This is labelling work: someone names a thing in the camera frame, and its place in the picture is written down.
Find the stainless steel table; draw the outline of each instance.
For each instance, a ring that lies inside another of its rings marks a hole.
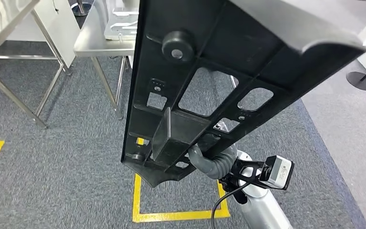
[[[110,98],[112,107],[116,111],[118,118],[121,119],[122,113],[118,103],[121,94],[122,75],[126,62],[130,61],[130,65],[132,66],[135,40],[110,41],[105,39],[104,30],[109,21],[109,15],[112,13],[114,7],[138,8],[139,0],[95,0],[86,17],[85,23],[82,26],[78,39],[76,40],[74,52],[80,57],[91,57],[97,74]],[[115,97],[113,96],[103,69],[97,59],[98,56],[122,56],[122,64]]]
[[[54,56],[37,56],[37,55],[10,55],[10,56],[0,56],[0,59],[34,59],[34,60],[57,60],[60,64],[58,71],[53,77],[50,86],[46,90],[42,101],[40,102],[36,112],[31,111],[1,80],[0,89],[24,112],[27,113],[39,126],[46,128],[46,124],[40,120],[39,115],[47,102],[48,96],[50,95],[55,83],[61,71],[68,72],[64,61],[58,50],[56,49],[51,37],[49,36],[47,30],[43,26],[37,13],[34,11],[34,6],[39,2],[39,0],[0,0],[0,45],[6,40],[7,36],[15,29],[24,17],[31,12],[34,17],[38,27],[43,33],[47,40],[47,44],[51,48]]]

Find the table leg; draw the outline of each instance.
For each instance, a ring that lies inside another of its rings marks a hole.
[[[60,76],[61,74],[61,71],[62,71],[62,67],[63,67],[63,64],[60,65],[57,73],[54,75],[53,79],[51,80],[51,83],[50,85],[48,86],[44,96],[43,96],[43,99],[41,100],[40,104],[39,104],[39,107],[37,107],[37,110],[36,110],[36,115],[39,116],[41,111],[43,110],[43,107],[45,105],[45,103],[47,102],[47,99],[48,99],[48,96],[50,96],[51,94],[51,91],[52,89],[54,88],[57,80],[58,80],[58,77]]]
[[[46,28],[44,27],[40,17],[37,15],[35,10],[31,11],[31,14],[34,18],[34,20],[36,21],[40,31],[42,32],[42,34],[44,35],[45,40],[47,41],[48,46],[51,49],[51,52],[54,54],[55,57],[57,57],[58,63],[60,65],[62,65],[62,68],[64,70],[64,72],[67,75],[71,75],[71,71],[69,70],[69,68],[67,67],[67,65],[65,64],[64,60],[61,57],[60,52],[58,51],[57,47],[55,47],[54,41],[52,41],[50,34],[48,33],[48,31],[46,30]]]
[[[37,125],[43,127],[43,128],[47,128],[47,126],[44,124],[44,122],[33,113],[33,111],[31,111],[17,96],[15,96],[15,94],[13,94],[13,92],[7,88],[3,82],[0,80],[0,89],[17,105],[19,106],[24,112],[26,112],[26,114],[28,116],[30,116],[36,123]]]
[[[122,66],[120,69],[120,75],[119,75],[119,81],[117,84],[117,92],[116,92],[116,99],[114,99],[112,90],[109,86],[109,83],[107,82],[106,76],[103,72],[102,67],[100,66],[99,60],[97,59],[97,57],[93,56],[91,57],[92,61],[93,61],[93,65],[96,69],[97,74],[99,75],[100,80],[102,81],[102,84],[104,86],[104,90],[106,91],[107,96],[110,98],[110,103],[113,107],[113,109],[115,110],[117,117],[119,119],[122,119],[122,113],[121,113],[121,109],[119,107],[119,100],[120,100],[120,95],[121,95],[121,84],[122,84],[122,74],[124,72],[124,67],[125,67],[125,58],[122,59]]]

